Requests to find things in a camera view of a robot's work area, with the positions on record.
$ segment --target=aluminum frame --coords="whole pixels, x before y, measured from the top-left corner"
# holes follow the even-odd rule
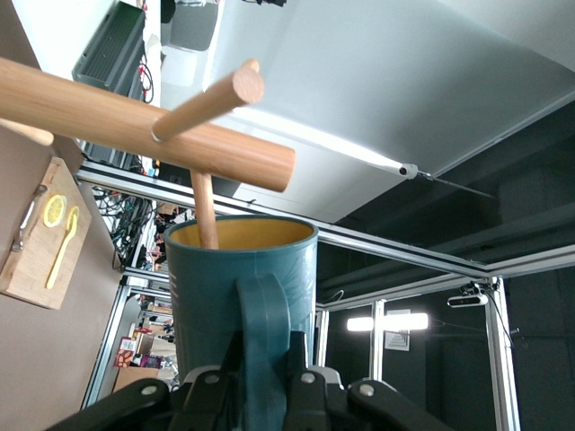
[[[502,278],[495,278],[497,290],[485,305],[485,323],[491,366],[495,423],[498,431],[520,431],[517,391],[509,337],[509,318]]]
[[[104,331],[104,338],[102,344],[100,345],[98,356],[96,357],[92,375],[90,376],[88,389],[86,390],[84,400],[82,401],[82,409],[93,405],[100,396],[100,390],[102,388],[102,382],[106,373],[108,359],[110,358],[111,352],[114,349],[114,340],[118,334],[119,322],[122,318],[122,314],[124,313],[124,308],[126,307],[126,301],[128,300],[129,293],[129,286],[119,286],[118,292],[116,292],[114,304],[111,308],[110,318],[108,319],[108,325]]]
[[[156,180],[133,172],[126,172],[98,163],[84,162],[77,179],[106,189],[172,203],[181,207],[194,207],[193,190],[170,182]],[[428,251],[419,247],[359,233],[333,224],[327,224],[311,218],[302,217],[262,207],[237,199],[214,196],[214,210],[222,215],[268,214],[289,216],[314,224],[319,229],[319,241],[355,251],[399,260],[414,265],[436,269],[468,277],[487,277],[485,265],[450,256],[444,253]]]
[[[315,365],[325,366],[327,354],[327,336],[330,330],[330,312],[321,310],[316,314],[317,343],[315,345]]]
[[[174,203],[182,207],[195,206],[192,194],[193,192],[190,188],[150,179],[131,172],[124,172],[116,168],[102,166],[97,163],[84,163],[80,171],[76,174],[76,177],[79,180],[89,182],[93,185],[107,189],[115,189],[140,196],[142,198],[161,200],[163,202]],[[319,239],[322,242],[447,272],[444,276],[433,277],[420,282],[386,289],[385,291],[357,296],[337,303],[317,304],[317,309],[322,316],[320,320],[323,320],[323,316],[325,316],[325,320],[327,320],[324,323],[324,326],[320,323],[320,330],[324,339],[322,339],[323,359],[319,355],[318,350],[318,365],[321,364],[320,359],[325,363],[324,355],[325,347],[327,345],[327,328],[329,325],[330,311],[348,309],[372,303],[374,306],[372,312],[376,319],[378,316],[376,309],[382,307],[381,309],[383,310],[383,304],[385,301],[394,301],[415,295],[430,294],[462,286],[472,280],[490,280],[492,277],[498,277],[500,280],[500,291],[494,295],[494,298],[499,307],[500,313],[503,316],[502,319],[499,319],[499,316],[497,316],[498,320],[495,319],[496,316],[494,313],[497,313],[497,309],[494,304],[489,305],[489,307],[486,308],[486,329],[488,331],[488,338],[491,340],[490,363],[491,376],[493,379],[493,393],[496,402],[497,426],[499,431],[518,431],[520,429],[512,358],[509,352],[509,346],[506,346],[507,341],[505,338],[507,335],[505,335],[505,338],[502,336],[502,334],[505,333],[505,330],[509,331],[507,305],[505,303],[504,293],[502,293],[504,292],[502,279],[504,277],[516,277],[519,275],[573,266],[575,265],[575,245],[550,251],[543,251],[517,259],[509,259],[490,265],[484,265],[482,263],[471,262],[443,253],[426,251],[424,249],[401,244],[399,242],[384,240],[373,235],[357,233],[332,224],[318,222],[306,217],[287,214],[278,210],[261,207],[231,198],[215,196],[215,210],[219,214],[227,215],[270,214],[275,216],[294,217],[315,224],[320,230]],[[147,271],[140,271],[141,270],[135,268],[126,268],[126,275],[147,279],[157,279],[158,281],[163,282],[167,281],[167,277],[159,277],[157,274],[154,275]],[[115,317],[115,312],[112,312],[109,327]],[[381,373],[376,369],[377,362],[382,364],[382,361],[377,360],[381,359],[381,355],[383,354],[383,346],[381,349],[378,348],[379,342],[380,341],[377,337],[372,337],[370,372],[374,377],[377,376],[378,373]],[[93,384],[94,378],[91,379],[89,388],[91,388]]]
[[[384,314],[385,299],[374,301],[371,305],[374,328],[370,337],[369,378],[379,382],[384,379]]]
[[[172,300],[172,295],[170,294],[170,292],[164,292],[163,290],[156,290],[156,289],[147,289],[145,287],[140,286],[131,286],[130,293],[145,296],[153,296],[154,298],[167,299],[170,301]]]

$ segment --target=lemon slice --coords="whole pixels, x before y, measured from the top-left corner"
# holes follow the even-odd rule
[[[46,225],[46,227],[58,226],[62,222],[65,212],[66,196],[52,196],[50,199],[48,199],[46,206],[44,206],[44,212],[42,213],[44,225]]]

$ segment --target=rod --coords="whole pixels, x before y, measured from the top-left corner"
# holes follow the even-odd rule
[[[152,127],[157,141],[167,141],[181,132],[224,115],[234,108],[261,100],[264,82],[258,63],[248,60],[239,69],[220,79],[203,93],[158,119]]]
[[[26,126],[25,124],[16,123],[7,119],[0,119],[0,126],[9,128],[19,135],[26,136],[27,138],[40,145],[50,146],[54,142],[54,135],[46,130],[32,128],[30,126]]]
[[[199,245],[202,249],[217,250],[216,212],[214,211],[214,190],[212,177],[208,173],[190,171],[191,187],[196,201]]]
[[[265,189],[288,185],[293,149],[213,124],[158,144],[150,130],[167,112],[0,58],[0,118]]]

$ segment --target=light fixture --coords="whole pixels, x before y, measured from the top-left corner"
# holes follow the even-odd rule
[[[387,314],[383,317],[382,330],[426,330],[429,326],[429,316],[425,312],[414,314]],[[370,331],[374,328],[371,317],[356,317],[348,319],[348,330],[352,332]]]
[[[348,330],[351,332],[365,332],[374,328],[374,320],[371,317],[355,317],[348,319]]]
[[[408,180],[414,178],[418,173],[418,167],[414,164],[396,162],[347,139],[342,139],[322,132],[322,130],[317,128],[310,128],[304,124],[267,112],[253,108],[235,108],[231,117],[271,133],[277,133],[299,142],[320,146],[335,153],[347,155],[377,169],[399,175]]]

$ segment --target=wooden dowel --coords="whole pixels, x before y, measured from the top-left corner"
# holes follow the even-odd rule
[[[213,124],[159,145],[150,130],[166,112],[0,58],[0,118],[265,189],[288,185],[293,149]]]
[[[214,191],[212,176],[209,173],[190,171],[191,187],[196,201],[199,245],[202,249],[217,250],[216,212],[214,211]]]
[[[256,103],[263,96],[264,83],[253,62],[212,84],[175,110],[158,119],[152,127],[157,141],[167,141],[184,130],[226,114],[233,108]]]
[[[242,67],[247,67],[255,72],[260,72],[260,63],[255,58],[250,58],[246,60],[245,63],[242,64]]]
[[[54,135],[40,128],[33,128],[31,126],[26,126],[25,124],[10,121],[8,119],[0,119],[0,126],[9,128],[19,135],[26,136],[27,138],[40,145],[50,146],[54,142]]]

